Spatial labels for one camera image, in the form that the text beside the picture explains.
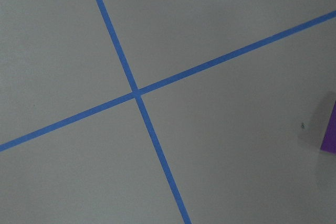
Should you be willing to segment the purple toy block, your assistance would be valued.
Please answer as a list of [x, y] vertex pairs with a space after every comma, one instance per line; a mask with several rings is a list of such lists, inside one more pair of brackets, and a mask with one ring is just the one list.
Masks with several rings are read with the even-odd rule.
[[335, 104], [333, 106], [320, 149], [322, 151], [335, 154]]

